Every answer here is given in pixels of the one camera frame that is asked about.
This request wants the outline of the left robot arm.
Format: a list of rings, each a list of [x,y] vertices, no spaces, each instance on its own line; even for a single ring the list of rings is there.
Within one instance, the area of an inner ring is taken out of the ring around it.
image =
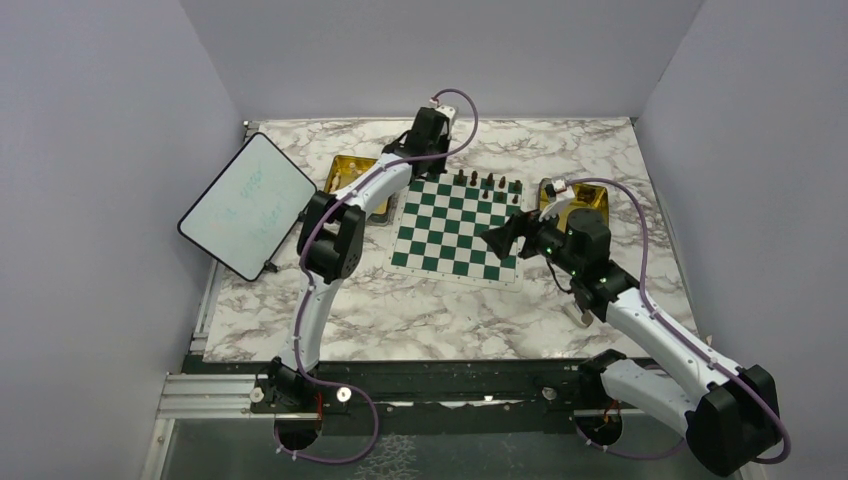
[[[301,288],[289,337],[267,367],[268,389],[290,410],[313,401],[309,377],[318,365],[334,298],[362,257],[367,219],[413,180],[445,172],[452,106],[419,109],[412,126],[385,146],[376,163],[347,186],[319,191],[307,203],[297,242]]]

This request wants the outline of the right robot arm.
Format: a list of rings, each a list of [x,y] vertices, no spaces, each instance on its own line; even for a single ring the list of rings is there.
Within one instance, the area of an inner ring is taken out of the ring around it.
[[[499,259],[522,239],[519,258],[541,256],[569,274],[578,310],[624,333],[665,372],[607,350],[579,368],[577,393],[585,404],[618,400],[637,407],[723,477],[782,441],[773,377],[758,365],[739,366],[665,316],[643,285],[611,260],[611,232],[600,212],[576,209],[560,229],[539,210],[518,211],[479,236]]]

